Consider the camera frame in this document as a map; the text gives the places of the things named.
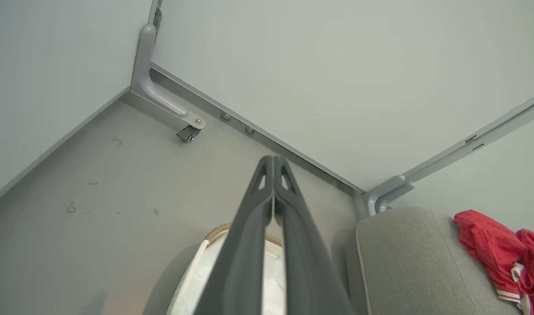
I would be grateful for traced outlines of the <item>grey partition foot with caster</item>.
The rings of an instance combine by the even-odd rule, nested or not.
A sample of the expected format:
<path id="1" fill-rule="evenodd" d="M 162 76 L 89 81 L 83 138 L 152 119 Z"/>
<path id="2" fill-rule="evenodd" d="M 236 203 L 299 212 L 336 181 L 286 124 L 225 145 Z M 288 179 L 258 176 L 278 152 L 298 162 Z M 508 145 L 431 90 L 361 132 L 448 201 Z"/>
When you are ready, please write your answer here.
<path id="1" fill-rule="evenodd" d="M 163 0 L 153 0 L 149 22 L 141 31 L 130 91 L 185 123 L 186 127 L 177 136 L 183 142 L 191 142 L 206 127 L 205 120 L 158 88 L 150 77 L 155 40 L 162 19 L 162 2 Z"/>

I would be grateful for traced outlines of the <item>red white striped garment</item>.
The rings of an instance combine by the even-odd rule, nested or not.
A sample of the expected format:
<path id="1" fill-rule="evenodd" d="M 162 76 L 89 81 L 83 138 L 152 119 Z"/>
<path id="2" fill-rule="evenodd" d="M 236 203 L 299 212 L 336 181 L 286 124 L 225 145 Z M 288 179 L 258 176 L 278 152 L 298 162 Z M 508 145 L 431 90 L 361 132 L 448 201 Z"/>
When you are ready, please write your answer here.
<path id="1" fill-rule="evenodd" d="M 484 265 L 499 299 L 513 302 L 523 315 L 530 315 L 530 299 L 519 287 L 526 247 L 516 233 L 474 210 L 457 213 L 459 241 L 466 251 Z"/>

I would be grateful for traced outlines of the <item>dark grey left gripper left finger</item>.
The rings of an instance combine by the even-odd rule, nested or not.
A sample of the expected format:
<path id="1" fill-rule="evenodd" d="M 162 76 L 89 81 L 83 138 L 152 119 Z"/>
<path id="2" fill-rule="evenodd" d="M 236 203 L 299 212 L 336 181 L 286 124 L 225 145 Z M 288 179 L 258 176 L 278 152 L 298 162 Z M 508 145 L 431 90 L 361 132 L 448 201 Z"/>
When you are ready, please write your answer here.
<path id="1" fill-rule="evenodd" d="M 273 156 L 260 159 L 193 315 L 261 315 Z"/>

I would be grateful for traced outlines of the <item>grey partition foot double bracket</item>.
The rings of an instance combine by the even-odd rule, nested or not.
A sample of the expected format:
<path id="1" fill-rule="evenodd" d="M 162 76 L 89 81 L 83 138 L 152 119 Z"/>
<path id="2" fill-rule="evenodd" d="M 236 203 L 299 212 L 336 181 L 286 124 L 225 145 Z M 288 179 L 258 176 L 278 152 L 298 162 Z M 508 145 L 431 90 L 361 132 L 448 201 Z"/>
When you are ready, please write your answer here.
<path id="1" fill-rule="evenodd" d="M 369 217 L 387 210 L 391 202 L 415 189 L 414 182 L 407 182 L 404 175 L 396 175 L 369 190 L 362 197 Z"/>

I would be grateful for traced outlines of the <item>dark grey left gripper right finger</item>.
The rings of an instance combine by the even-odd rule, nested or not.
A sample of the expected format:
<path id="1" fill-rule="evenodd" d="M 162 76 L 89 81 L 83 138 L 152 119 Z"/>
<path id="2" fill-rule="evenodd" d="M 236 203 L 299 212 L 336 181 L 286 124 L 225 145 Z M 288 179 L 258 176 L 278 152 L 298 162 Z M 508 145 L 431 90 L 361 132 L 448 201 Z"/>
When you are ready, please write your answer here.
<path id="1" fill-rule="evenodd" d="M 283 231 L 287 315 L 355 315 L 288 161 L 274 158 L 274 215 Z"/>

